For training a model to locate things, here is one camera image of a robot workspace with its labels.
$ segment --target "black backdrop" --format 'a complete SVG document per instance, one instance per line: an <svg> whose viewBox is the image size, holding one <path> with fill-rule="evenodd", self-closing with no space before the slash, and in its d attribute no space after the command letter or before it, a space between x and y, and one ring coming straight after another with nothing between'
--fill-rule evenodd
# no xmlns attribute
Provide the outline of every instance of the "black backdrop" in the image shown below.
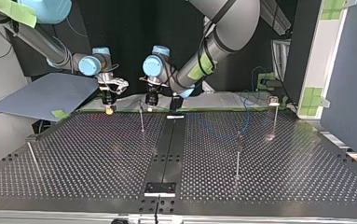
<svg viewBox="0 0 357 224"><path fill-rule="evenodd" d="M56 34L52 27L44 27L72 52L90 53L90 47L98 46L111 48L114 62L121 65L116 74L130 82L123 96L145 92L145 84L138 78L144 75L142 64L154 45L169 47L172 62L178 68L199 47L203 16L185 0L73 0L73 3L70 22L78 32L87 33L89 39L76 35L66 21L54 26ZM279 4L294 23L297 0L283 0ZM270 41L279 38L260 19L247 46L220 62L207 81L217 91L250 90L251 71L255 67L260 65L272 71ZM14 38L13 44L27 77L55 71L48 67L42 55L18 38Z"/></svg>
<svg viewBox="0 0 357 224"><path fill-rule="evenodd" d="M79 0L89 42L108 46L116 75L130 83L125 95L145 92L142 64L154 45L171 49L171 61L182 67L197 51L202 15L186 1Z"/></svg>

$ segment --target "perforated table surface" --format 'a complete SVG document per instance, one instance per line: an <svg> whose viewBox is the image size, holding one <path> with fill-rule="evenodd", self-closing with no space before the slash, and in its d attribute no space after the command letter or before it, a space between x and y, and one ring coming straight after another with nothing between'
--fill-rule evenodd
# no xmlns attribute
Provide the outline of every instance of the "perforated table surface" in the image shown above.
<svg viewBox="0 0 357 224"><path fill-rule="evenodd" d="M357 218L357 162L291 113L165 118L75 115L0 161L0 210Z"/></svg>

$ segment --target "vertical pin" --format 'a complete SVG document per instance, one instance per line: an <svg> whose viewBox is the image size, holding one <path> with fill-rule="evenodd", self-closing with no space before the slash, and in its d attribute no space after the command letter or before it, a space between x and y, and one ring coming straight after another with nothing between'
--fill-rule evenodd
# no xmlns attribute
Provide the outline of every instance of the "vertical pin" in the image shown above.
<svg viewBox="0 0 357 224"><path fill-rule="evenodd" d="M39 176L42 177L41 175L41 170L39 169L39 166L38 166L38 161L36 160L36 156L34 154L34 151L33 151L33 147L31 146L31 143L27 143L27 146L29 147L30 149L30 152L31 152L31 156L33 157L33 160L34 160L34 163L35 163L35 166L36 166L36 169L38 170L38 173L39 173Z"/></svg>
<svg viewBox="0 0 357 224"><path fill-rule="evenodd" d="M243 150L241 131L237 131L237 160L236 160L236 180L240 180L240 154Z"/></svg>
<svg viewBox="0 0 357 224"><path fill-rule="evenodd" d="M141 132L145 132L144 119L143 119L143 109L140 108L140 118L141 118Z"/></svg>
<svg viewBox="0 0 357 224"><path fill-rule="evenodd" d="M273 131L272 131L272 133L268 134L268 136L266 137L266 140L272 141L276 136L275 132L276 132L276 126L277 126L278 109L280 106L279 98L277 96L269 96L268 97L268 105L276 107L276 112L274 115Z"/></svg>

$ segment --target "blue cable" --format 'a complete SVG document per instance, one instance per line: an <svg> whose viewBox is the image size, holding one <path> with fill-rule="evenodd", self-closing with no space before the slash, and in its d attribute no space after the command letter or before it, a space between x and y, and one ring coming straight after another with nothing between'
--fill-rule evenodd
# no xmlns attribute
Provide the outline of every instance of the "blue cable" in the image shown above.
<svg viewBox="0 0 357 224"><path fill-rule="evenodd" d="M267 72L266 69L265 69L264 67L262 67L262 66L257 66L256 68L253 69L253 71L251 72L251 87L252 87L252 90L253 90L253 91L254 91L254 72L255 72L257 69L262 69L265 73ZM243 94L244 92L248 92L248 96L247 96L247 98L245 98L245 99L243 100L242 94ZM245 121L244 126L243 126L242 129L241 129L240 134L245 134L245 132L248 130L248 128L249 128L249 126L250 126L251 114L250 114L250 111L249 111L248 106L247 106L247 105L248 105L248 104L247 104L247 101L248 101L249 96L250 96L250 92L249 92L249 91L243 91L243 92L240 94L240 100L242 101L242 104L244 105L245 111L246 111L246 114L247 114L247 116L246 116L247 119L246 119L246 121ZM254 103L250 104L249 106L255 105L259 100L260 100L260 92L258 93L258 95L257 95L257 97L256 97L256 101L255 101ZM218 136L219 136L220 138L222 138L222 139L231 140L231 139L236 139L236 138L237 138L237 136L224 135L224 134L217 133L217 132L214 130L214 128L211 127L207 122L202 122L201 118L199 118L199 121L200 121L200 123L203 124L203 126L206 126L206 127L209 129L209 131L210 131L211 133L214 133L215 135L218 135Z"/></svg>
<svg viewBox="0 0 357 224"><path fill-rule="evenodd" d="M250 111L247 107L247 98L245 100L243 100L241 97L240 97L244 107L245 107L245 111L246 111L246 121L245 121L245 124L244 126L242 127L241 129L241 132L240 134L245 134L245 132L248 130L249 126L250 126L250 117L251 117L251 114L250 114ZM218 133L210 124L207 123L206 119L202 119L201 117L199 117L199 122L205 126L208 131L214 135L217 135L219 138L221 139L224 139L224 140L235 140L237 139L237 135L224 135L224 134L220 134Z"/></svg>

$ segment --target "small yellow object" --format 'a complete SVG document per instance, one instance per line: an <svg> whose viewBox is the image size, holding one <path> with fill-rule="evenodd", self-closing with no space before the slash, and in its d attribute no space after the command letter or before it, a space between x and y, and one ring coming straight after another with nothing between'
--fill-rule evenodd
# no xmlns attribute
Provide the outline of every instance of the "small yellow object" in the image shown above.
<svg viewBox="0 0 357 224"><path fill-rule="evenodd" d="M105 114L107 115L113 115L114 114L114 110L111 107L107 107L105 109Z"/></svg>

